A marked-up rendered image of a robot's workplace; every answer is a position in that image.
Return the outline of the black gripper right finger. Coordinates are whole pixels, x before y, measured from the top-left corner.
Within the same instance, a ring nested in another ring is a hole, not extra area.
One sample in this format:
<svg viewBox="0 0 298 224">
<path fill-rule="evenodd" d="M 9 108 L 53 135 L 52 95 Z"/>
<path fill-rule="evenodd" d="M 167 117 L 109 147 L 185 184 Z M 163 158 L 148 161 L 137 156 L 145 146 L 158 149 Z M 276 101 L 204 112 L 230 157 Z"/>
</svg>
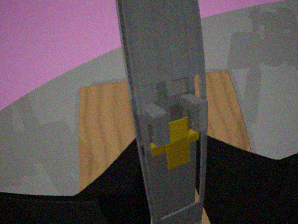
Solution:
<svg viewBox="0 0 298 224">
<path fill-rule="evenodd" d="M 298 188 L 298 153 L 274 160 L 206 136 L 206 161 L 210 224 L 275 224 Z"/>
</svg>

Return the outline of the wooden board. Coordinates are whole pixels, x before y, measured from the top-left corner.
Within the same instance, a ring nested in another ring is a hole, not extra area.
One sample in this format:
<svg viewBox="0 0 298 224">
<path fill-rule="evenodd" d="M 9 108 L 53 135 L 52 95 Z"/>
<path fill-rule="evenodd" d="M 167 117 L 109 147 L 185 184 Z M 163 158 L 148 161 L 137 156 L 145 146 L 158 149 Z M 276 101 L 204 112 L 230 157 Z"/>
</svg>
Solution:
<svg viewBox="0 0 298 224">
<path fill-rule="evenodd" d="M 229 72 L 205 72 L 208 136 L 251 152 L 249 137 Z M 136 139 L 128 83 L 86 85 L 78 97 L 80 192 L 98 179 Z"/>
</svg>

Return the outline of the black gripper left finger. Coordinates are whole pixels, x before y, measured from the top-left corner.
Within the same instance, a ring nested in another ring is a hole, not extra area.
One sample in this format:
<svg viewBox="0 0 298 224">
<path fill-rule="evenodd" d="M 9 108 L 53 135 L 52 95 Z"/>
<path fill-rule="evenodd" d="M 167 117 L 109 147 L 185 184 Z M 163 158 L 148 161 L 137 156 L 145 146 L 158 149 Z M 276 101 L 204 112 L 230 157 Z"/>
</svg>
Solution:
<svg viewBox="0 0 298 224">
<path fill-rule="evenodd" d="M 150 224 L 137 137 L 74 196 L 0 192 L 0 224 Z"/>
</svg>

